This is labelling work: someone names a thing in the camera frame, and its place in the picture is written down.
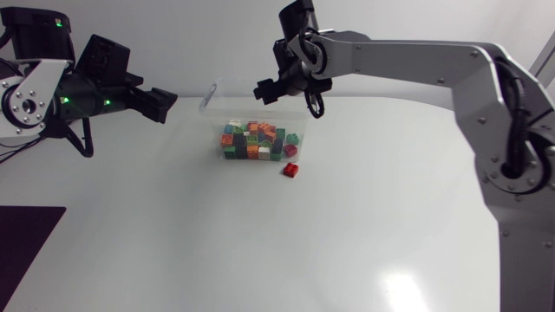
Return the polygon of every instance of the red block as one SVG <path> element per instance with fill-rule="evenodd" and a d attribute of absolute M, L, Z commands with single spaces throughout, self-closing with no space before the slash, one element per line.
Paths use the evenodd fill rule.
<path fill-rule="evenodd" d="M 298 172 L 298 166 L 292 163 L 287 164 L 287 166 L 285 166 L 284 168 L 284 175 L 290 178 L 295 178 L 295 175 L 297 174 L 297 172 Z"/>
<path fill-rule="evenodd" d="M 284 146 L 284 153 L 287 157 L 293 157 L 297 154 L 297 152 L 297 147 L 292 144 Z"/>

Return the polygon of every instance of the teal block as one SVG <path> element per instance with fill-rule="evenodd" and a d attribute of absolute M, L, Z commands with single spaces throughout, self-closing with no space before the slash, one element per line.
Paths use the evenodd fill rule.
<path fill-rule="evenodd" d="M 224 148 L 225 159 L 235 159 L 235 146 L 229 146 Z"/>
<path fill-rule="evenodd" d="M 281 160 L 281 153 L 279 153 L 279 154 L 271 153 L 270 154 L 270 160 L 275 160 L 275 161 Z"/>
<path fill-rule="evenodd" d="M 256 135 L 249 135 L 246 137 L 246 145 L 258 145 L 258 136 Z"/>
<path fill-rule="evenodd" d="M 276 138 L 281 140 L 285 139 L 285 129 L 283 128 L 276 129 Z"/>
<path fill-rule="evenodd" d="M 287 134 L 287 143 L 298 145 L 299 139 L 296 133 Z"/>

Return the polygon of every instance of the gray wall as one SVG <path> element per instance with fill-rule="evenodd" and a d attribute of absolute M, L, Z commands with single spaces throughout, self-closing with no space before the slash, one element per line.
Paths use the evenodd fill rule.
<path fill-rule="evenodd" d="M 281 37 L 278 12 L 292 0 L 3 0 L 59 10 L 73 28 L 75 51 L 91 34 L 128 46 L 129 71 L 145 87 L 201 95 L 219 76 L 276 78 L 271 47 Z M 526 68 L 555 29 L 552 0 L 315 0 L 323 29 L 352 29 L 375 39 L 497 42 Z M 445 106 L 436 87 L 348 76 L 335 95 L 387 95 Z"/>

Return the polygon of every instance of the clear plastic container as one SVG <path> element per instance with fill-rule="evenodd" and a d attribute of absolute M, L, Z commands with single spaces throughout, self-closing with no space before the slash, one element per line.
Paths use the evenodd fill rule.
<path fill-rule="evenodd" d="M 214 150 L 223 159 L 297 162 L 310 118 L 304 99 L 284 96 L 264 105 L 254 97 L 256 86 L 220 78 L 210 87 L 199 111 L 212 125 Z"/>

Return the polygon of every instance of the white table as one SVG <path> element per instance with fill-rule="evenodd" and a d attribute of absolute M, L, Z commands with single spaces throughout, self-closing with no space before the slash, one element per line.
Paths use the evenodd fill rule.
<path fill-rule="evenodd" d="M 0 166 L 3 205 L 68 207 L 7 311 L 499 311 L 453 112 L 327 98 L 290 179 L 215 156 L 198 103 L 94 117 L 92 159 L 47 140 Z"/>

